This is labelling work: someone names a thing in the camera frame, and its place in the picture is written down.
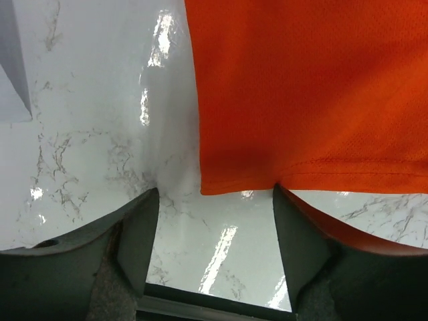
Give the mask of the orange t shirt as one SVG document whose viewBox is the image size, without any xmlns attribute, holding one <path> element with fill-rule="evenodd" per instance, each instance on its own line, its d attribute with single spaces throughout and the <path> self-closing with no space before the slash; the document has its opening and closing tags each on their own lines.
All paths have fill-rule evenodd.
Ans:
<svg viewBox="0 0 428 321">
<path fill-rule="evenodd" d="M 426 1 L 187 1 L 201 192 L 427 192 Z"/>
</svg>

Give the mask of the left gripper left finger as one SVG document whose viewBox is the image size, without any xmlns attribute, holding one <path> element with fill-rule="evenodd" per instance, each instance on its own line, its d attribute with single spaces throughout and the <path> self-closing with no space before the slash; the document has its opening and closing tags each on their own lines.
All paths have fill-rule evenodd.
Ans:
<svg viewBox="0 0 428 321">
<path fill-rule="evenodd" d="M 2 320 L 85 320 L 96 295 L 109 305 L 111 279 L 142 296 L 158 223 L 159 192 L 31 248 L 1 252 Z"/>
</svg>

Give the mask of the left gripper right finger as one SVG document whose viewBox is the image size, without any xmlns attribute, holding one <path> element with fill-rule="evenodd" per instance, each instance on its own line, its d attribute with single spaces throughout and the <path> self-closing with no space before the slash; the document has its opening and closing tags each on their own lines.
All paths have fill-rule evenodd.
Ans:
<svg viewBox="0 0 428 321">
<path fill-rule="evenodd" d="M 426 320 L 427 250 L 358 230 L 276 185 L 273 210 L 298 320 Z"/>
</svg>

